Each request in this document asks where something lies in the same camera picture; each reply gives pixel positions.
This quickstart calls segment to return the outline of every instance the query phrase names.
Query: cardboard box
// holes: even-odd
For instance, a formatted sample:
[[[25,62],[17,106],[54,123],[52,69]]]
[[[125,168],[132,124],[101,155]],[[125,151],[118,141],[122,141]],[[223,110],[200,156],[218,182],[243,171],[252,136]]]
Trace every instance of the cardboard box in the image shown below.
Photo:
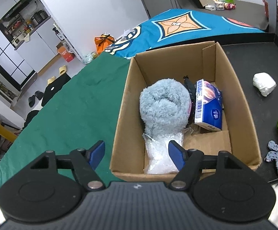
[[[74,53],[69,53],[62,43],[59,43],[56,46],[56,48],[57,48],[57,52],[62,57],[64,57],[67,62],[70,62],[72,59],[74,59],[74,56],[75,56]]]
[[[252,115],[227,56],[219,43],[202,42],[139,53],[131,59],[114,137],[111,172],[125,181],[170,182],[175,174],[144,174],[149,164],[142,137],[144,123],[139,112],[143,88],[164,78],[183,83],[188,75],[214,82],[222,91],[222,131],[184,136],[185,149],[198,149],[206,155],[227,150],[252,170],[262,162]]]

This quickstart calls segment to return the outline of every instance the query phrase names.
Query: fluffy gray plush roll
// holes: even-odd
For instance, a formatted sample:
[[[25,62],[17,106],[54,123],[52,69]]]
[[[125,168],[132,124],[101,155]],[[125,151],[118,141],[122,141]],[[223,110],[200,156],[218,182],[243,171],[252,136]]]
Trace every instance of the fluffy gray plush roll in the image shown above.
[[[162,79],[143,89],[140,115],[152,138],[181,132],[188,123],[191,100],[188,90],[174,79]]]

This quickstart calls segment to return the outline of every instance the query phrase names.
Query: dark table surface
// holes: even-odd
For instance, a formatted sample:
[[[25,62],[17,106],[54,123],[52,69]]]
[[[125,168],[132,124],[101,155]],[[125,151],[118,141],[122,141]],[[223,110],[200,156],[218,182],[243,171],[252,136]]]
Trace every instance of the dark table surface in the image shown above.
[[[278,47],[275,43],[250,43],[222,46],[239,78],[252,112],[256,132],[264,159],[268,142],[278,143]],[[253,86],[255,73],[266,72],[276,81],[276,88],[263,97]],[[275,162],[264,160],[256,171],[267,181],[278,179]]]

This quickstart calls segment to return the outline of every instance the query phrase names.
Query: blue blanket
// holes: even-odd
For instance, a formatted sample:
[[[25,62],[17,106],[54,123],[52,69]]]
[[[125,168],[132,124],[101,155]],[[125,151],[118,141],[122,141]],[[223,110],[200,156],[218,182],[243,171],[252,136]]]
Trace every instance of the blue blanket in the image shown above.
[[[239,33],[263,31],[222,16],[194,10],[170,9],[135,27],[108,46],[105,52],[129,59],[137,53],[175,42]]]

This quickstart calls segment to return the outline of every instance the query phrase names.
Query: barcode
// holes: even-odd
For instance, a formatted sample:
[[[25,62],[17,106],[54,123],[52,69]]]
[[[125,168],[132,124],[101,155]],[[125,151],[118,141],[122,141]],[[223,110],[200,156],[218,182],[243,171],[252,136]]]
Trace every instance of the barcode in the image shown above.
[[[196,108],[195,108],[195,118],[201,118],[202,116],[202,100],[198,100],[196,102]]]

